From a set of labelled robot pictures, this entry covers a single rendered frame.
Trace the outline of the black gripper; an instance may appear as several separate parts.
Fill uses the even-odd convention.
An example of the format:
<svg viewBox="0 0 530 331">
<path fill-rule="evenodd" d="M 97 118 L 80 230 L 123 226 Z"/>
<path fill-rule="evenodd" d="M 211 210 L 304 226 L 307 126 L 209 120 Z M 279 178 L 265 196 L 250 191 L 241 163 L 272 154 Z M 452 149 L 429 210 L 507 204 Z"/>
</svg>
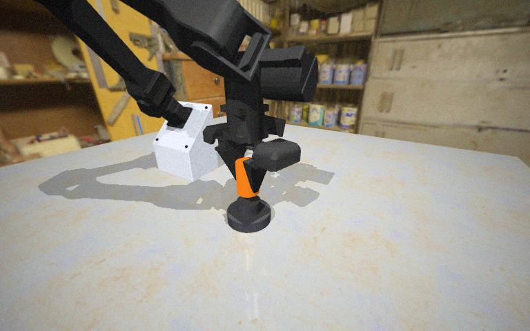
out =
<svg viewBox="0 0 530 331">
<path fill-rule="evenodd" d="M 235 161 L 244 158 L 245 152 L 252 150 L 252 158 L 242 161 L 253 193 L 259 191 L 266 171 L 277 172 L 300 162 L 301 148 L 295 142 L 274 139 L 264 142 L 264 112 L 269 105 L 261 99 L 227 99 L 220 105 L 226 113 L 227 123 L 206 126 L 204 142 L 214 144 L 215 150 L 236 180 Z"/>
</svg>

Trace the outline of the dark grey round pedestal with shaft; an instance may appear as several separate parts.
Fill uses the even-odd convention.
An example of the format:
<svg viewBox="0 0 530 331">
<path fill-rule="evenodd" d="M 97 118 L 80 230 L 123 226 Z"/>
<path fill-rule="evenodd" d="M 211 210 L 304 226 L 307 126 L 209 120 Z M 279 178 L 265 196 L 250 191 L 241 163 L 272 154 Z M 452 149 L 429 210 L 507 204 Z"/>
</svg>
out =
<svg viewBox="0 0 530 331">
<path fill-rule="evenodd" d="M 229 226 L 243 233 L 263 230 L 271 221 L 271 207 L 257 195 L 238 197 L 227 209 Z"/>
</svg>

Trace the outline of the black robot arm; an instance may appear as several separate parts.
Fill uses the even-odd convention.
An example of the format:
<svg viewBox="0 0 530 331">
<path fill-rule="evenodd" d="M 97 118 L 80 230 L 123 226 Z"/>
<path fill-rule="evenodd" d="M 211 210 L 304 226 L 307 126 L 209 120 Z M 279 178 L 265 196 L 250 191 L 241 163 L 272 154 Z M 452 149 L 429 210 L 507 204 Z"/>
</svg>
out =
<svg viewBox="0 0 530 331">
<path fill-rule="evenodd" d="M 184 128 L 192 108 L 173 98 L 164 73 L 147 68 L 86 0 L 32 0 L 45 6 L 124 78 L 141 112 Z M 237 0 L 120 0 L 167 31 L 200 67 L 224 78 L 227 99 L 310 102 L 317 57 L 304 46 L 271 49 L 273 33 Z M 238 52 L 246 34 L 251 41 Z"/>
</svg>

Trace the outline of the orange knob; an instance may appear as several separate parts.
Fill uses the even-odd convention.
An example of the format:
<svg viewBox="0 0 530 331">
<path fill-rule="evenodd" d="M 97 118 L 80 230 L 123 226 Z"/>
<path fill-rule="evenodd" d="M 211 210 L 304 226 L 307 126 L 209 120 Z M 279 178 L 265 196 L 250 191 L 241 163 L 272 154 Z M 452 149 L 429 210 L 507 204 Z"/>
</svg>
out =
<svg viewBox="0 0 530 331">
<path fill-rule="evenodd" d="M 259 191 L 253 193 L 244 169 L 244 164 L 242 161 L 250 159 L 252 157 L 244 157 L 235 161 L 235 170 L 236 170 L 236 181 L 237 181 L 237 193 L 241 197 L 249 198 L 258 195 Z"/>
</svg>

